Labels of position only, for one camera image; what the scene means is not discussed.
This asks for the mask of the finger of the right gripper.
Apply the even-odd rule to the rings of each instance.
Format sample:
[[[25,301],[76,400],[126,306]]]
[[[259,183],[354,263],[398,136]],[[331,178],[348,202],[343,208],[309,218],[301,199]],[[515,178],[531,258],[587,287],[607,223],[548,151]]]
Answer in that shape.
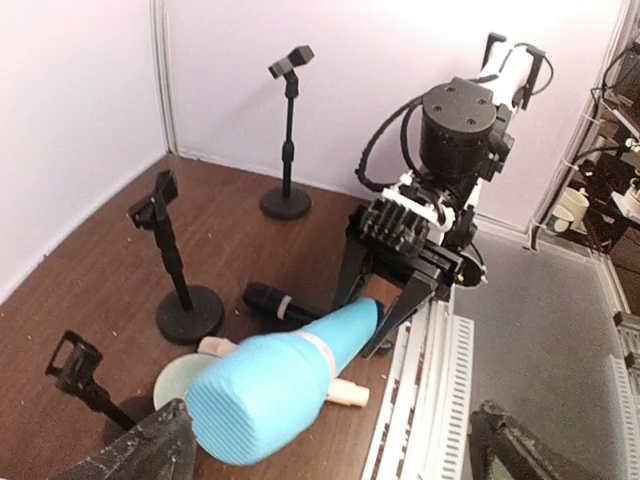
[[[371,357],[383,341],[410,318],[436,292],[439,281],[422,274],[413,274],[393,305],[383,314],[377,330],[362,349],[364,358]]]
[[[337,278],[331,310],[337,310],[358,299],[371,278],[372,260],[367,247],[348,237]]]

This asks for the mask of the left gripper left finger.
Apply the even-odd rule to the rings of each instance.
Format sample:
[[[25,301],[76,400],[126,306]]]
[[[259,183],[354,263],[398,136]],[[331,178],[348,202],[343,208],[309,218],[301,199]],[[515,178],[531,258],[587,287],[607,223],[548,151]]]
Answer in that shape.
[[[98,454],[56,479],[176,479],[194,476],[197,443],[186,404],[173,399]]]

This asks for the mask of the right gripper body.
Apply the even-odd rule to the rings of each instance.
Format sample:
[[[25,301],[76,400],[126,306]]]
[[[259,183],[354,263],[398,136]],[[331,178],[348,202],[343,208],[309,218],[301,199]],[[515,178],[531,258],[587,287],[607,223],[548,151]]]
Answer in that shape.
[[[346,239],[352,237],[367,247],[372,260],[371,276],[378,275],[403,289],[411,276],[419,272],[439,281],[435,292],[438,299],[447,299],[453,285],[470,289],[487,281],[487,268],[481,256],[472,257],[464,251],[477,231],[474,223],[469,224],[465,233],[456,233],[452,242],[443,246],[428,243],[416,256],[409,256],[361,237],[358,221],[369,205],[354,209],[345,235]]]

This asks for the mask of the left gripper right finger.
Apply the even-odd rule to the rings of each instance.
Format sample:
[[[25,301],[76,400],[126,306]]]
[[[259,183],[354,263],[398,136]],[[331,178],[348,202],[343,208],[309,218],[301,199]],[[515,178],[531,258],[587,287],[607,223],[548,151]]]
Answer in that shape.
[[[474,479],[600,479],[602,476],[551,449],[498,403],[486,400],[469,417]]]

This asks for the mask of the blue toy microphone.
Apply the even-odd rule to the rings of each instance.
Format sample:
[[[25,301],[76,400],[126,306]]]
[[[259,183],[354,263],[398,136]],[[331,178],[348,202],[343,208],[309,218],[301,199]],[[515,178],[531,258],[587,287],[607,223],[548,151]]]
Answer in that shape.
[[[374,336],[382,305],[361,298],[290,332],[257,335],[196,376],[185,403],[196,441],[231,465],[253,465],[317,418],[331,382]]]

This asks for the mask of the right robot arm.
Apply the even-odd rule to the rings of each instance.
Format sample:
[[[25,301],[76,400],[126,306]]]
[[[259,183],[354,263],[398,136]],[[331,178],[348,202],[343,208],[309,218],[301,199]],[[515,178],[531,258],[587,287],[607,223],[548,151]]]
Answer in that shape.
[[[455,286],[485,282],[482,255],[466,252],[474,246],[480,192],[503,170],[514,144],[508,125],[541,93],[536,83],[548,61],[530,43],[491,33],[476,77],[455,76],[409,100],[366,144],[355,174],[376,196],[349,217],[332,307],[354,301],[372,276],[401,293],[380,315],[364,357],[424,305],[448,301]],[[394,182],[374,182],[369,157],[395,121],[407,170]]]

